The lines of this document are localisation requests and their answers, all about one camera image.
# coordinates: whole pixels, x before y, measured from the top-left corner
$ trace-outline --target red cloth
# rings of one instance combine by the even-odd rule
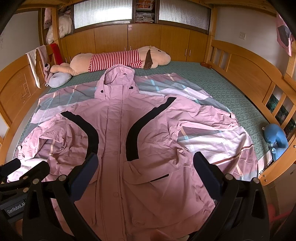
[[[57,65],[60,65],[61,63],[63,63],[63,59],[61,56],[61,52],[59,51],[59,46],[55,43],[51,44],[50,47],[52,48],[52,51],[54,52],[54,59],[56,61]]]

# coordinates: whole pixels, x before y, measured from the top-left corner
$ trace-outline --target cushion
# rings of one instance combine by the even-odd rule
[[[271,149],[272,158],[274,161],[279,159],[289,147],[285,132],[276,124],[268,124],[265,127],[264,137],[271,147],[273,147],[275,144],[278,146]]]
[[[58,88],[65,83],[67,83],[71,79],[71,75],[69,73],[55,73],[53,76],[49,79],[48,85],[51,88]]]

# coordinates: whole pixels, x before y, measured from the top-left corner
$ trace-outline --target wooden footboard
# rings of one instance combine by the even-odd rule
[[[284,129],[296,110],[296,91],[284,80],[280,71],[259,55],[240,46],[213,40],[211,47],[211,58],[208,63],[213,66],[213,69],[239,88],[270,123],[275,123]],[[270,112],[266,104],[275,86],[278,86],[283,94],[274,111]],[[275,116],[287,97],[294,105],[280,125]],[[295,162],[295,131],[288,136],[288,141],[289,148],[285,153],[259,176],[263,185],[275,180]]]
[[[47,53],[51,61],[50,65],[54,64],[53,53],[49,46]],[[20,123],[47,88],[38,51],[36,73],[41,89],[36,86],[27,55],[18,58],[0,72],[0,114],[8,127],[4,138],[0,137],[0,165],[5,162],[8,149]]]

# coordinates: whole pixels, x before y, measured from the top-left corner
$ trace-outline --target cabinet door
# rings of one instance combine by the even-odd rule
[[[205,58],[205,51],[207,48],[207,34],[197,32],[194,30],[190,31],[189,46],[187,60],[188,62],[201,63]]]
[[[129,50],[144,46],[160,49],[161,25],[152,23],[135,23],[128,25]]]
[[[94,30],[96,53],[128,50],[127,24],[98,27]]]
[[[173,61],[186,61],[190,30],[162,25],[160,50],[170,55]]]
[[[63,50],[63,55],[64,55],[64,61],[65,61],[65,63],[70,63],[70,59],[69,59],[68,51],[67,51],[67,43],[66,43],[65,38],[61,39],[61,44],[62,44],[62,50]]]
[[[96,52],[93,29],[66,36],[65,40],[70,61],[77,54]]]

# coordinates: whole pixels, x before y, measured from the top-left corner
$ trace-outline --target red striped shirt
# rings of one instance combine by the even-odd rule
[[[132,68],[141,68],[143,61],[138,50],[129,50],[112,53],[93,54],[89,62],[89,72],[104,70],[115,64],[123,64]]]

